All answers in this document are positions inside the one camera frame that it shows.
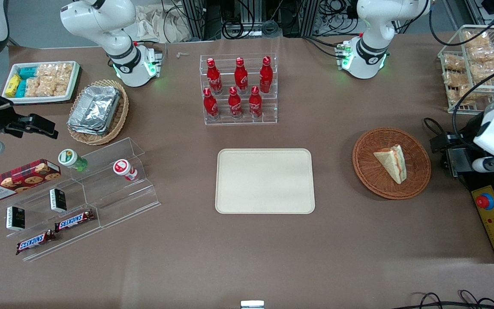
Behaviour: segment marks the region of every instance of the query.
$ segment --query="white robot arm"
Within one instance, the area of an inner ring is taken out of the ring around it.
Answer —
[[[344,57],[341,68],[359,79],[375,76],[382,68],[386,50],[394,38],[392,20],[428,14],[433,2],[435,0],[359,0],[357,13],[367,29],[363,35],[337,47]]]
[[[64,27],[100,45],[114,62],[117,75],[131,87],[146,84],[157,73],[154,50],[136,46],[123,30],[135,18],[130,0],[81,0],[60,10]]]

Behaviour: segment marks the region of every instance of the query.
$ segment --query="cookie box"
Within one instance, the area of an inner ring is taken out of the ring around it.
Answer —
[[[0,200],[59,178],[60,168],[45,159],[0,174]]]

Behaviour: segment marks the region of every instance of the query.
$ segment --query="white tray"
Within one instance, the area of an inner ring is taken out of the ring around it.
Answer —
[[[70,81],[68,82],[68,88],[66,90],[66,94],[63,96],[55,96],[55,97],[28,97],[28,98],[10,98],[5,95],[5,89],[10,82],[10,78],[14,74],[18,74],[19,69],[27,68],[27,67],[36,67],[40,64],[58,64],[61,62],[69,62],[73,63],[74,67],[72,68],[72,75],[70,76]],[[80,66],[76,61],[50,61],[50,62],[30,62],[30,63],[17,63],[12,65],[10,68],[9,76],[7,77],[7,81],[5,82],[5,87],[3,88],[2,97],[8,98],[14,103],[14,105],[35,105],[35,104],[47,104],[47,103],[57,103],[66,100],[70,100],[72,98],[72,94],[74,93],[74,88],[77,81],[77,76],[79,74]]]
[[[219,213],[311,213],[316,202],[310,151],[222,149],[214,207]]]

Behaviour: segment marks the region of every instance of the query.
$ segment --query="coca-cola bottle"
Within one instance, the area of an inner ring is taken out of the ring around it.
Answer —
[[[216,106],[216,98],[212,96],[211,90],[209,88],[205,88],[203,90],[203,106],[207,111],[207,117],[210,121],[215,121],[220,118],[220,113],[218,112],[218,107]]]
[[[245,70],[243,64],[244,64],[243,58],[238,57],[235,59],[234,78],[235,78],[235,85],[238,88],[239,94],[246,94],[248,91],[247,88],[249,87],[249,84],[247,82],[247,70]]]
[[[249,112],[253,118],[259,118],[262,116],[262,98],[259,94],[259,88],[253,86],[251,88],[251,96],[249,97]]]
[[[214,64],[214,59],[207,59],[207,79],[209,80],[209,86],[211,87],[212,92],[216,94],[222,93],[222,80],[220,78],[220,72],[216,68]]]
[[[260,91],[267,94],[272,86],[274,72],[270,67],[270,57],[264,56],[262,59],[262,68],[260,69]]]
[[[230,96],[228,97],[228,105],[230,105],[230,113],[232,118],[241,119],[243,111],[241,110],[241,98],[238,96],[236,87],[230,87]]]

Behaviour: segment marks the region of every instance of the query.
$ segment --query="red button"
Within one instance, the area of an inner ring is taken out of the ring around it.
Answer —
[[[486,196],[480,195],[476,197],[476,205],[481,209],[486,209],[489,206],[489,199]]]

